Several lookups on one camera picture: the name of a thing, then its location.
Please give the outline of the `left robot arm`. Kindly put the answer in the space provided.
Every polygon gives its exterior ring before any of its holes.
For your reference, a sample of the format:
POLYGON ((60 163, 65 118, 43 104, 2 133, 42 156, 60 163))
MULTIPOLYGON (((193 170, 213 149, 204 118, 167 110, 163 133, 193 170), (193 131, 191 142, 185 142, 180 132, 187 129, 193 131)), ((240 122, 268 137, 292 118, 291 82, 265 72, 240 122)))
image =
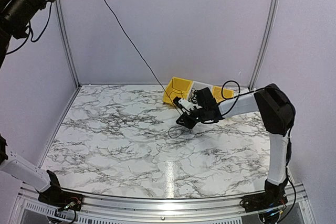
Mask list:
MULTIPOLYGON (((1 62, 9 55, 12 38, 28 38, 28 23, 34 15, 56 0, 1 0, 1 62)), ((66 193, 61 189, 55 173, 43 170, 16 154, 1 138, 1 171, 10 174, 30 186, 54 205, 66 202, 66 193)))

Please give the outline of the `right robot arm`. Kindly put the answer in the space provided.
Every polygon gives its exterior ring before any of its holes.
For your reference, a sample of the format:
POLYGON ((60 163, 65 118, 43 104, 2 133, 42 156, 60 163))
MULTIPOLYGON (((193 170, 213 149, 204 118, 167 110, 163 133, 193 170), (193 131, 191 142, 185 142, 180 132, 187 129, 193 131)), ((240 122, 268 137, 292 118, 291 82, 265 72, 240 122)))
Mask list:
POLYGON ((215 124, 233 116, 259 112, 270 140, 270 164, 265 192, 260 203, 271 207, 283 193, 288 181, 288 165, 291 160, 291 131, 295 123, 296 109, 287 95, 272 83, 263 88, 225 98, 216 102, 209 88, 195 93, 197 103, 175 97, 173 103, 183 111, 176 123, 193 129, 198 123, 215 124))

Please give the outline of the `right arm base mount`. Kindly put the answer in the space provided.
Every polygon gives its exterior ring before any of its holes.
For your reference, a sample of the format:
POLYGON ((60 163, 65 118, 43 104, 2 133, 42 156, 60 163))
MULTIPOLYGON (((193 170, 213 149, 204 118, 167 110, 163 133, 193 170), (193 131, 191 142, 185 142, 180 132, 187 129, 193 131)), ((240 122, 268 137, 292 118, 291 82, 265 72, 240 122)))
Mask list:
POLYGON ((265 180, 263 193, 243 196, 239 204, 246 212, 260 211, 286 204, 288 202, 285 192, 287 184, 288 179, 285 179, 279 185, 265 180))

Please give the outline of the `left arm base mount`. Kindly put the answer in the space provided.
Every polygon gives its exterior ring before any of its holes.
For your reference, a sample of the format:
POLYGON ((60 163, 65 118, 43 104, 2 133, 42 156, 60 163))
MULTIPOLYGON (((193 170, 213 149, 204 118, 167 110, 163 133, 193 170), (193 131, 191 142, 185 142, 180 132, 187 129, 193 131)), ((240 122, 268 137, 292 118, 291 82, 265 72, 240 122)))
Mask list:
POLYGON ((40 202, 56 206, 59 211, 74 210, 80 211, 82 207, 83 195, 64 191, 55 173, 46 170, 49 176, 49 185, 46 190, 39 193, 40 202))

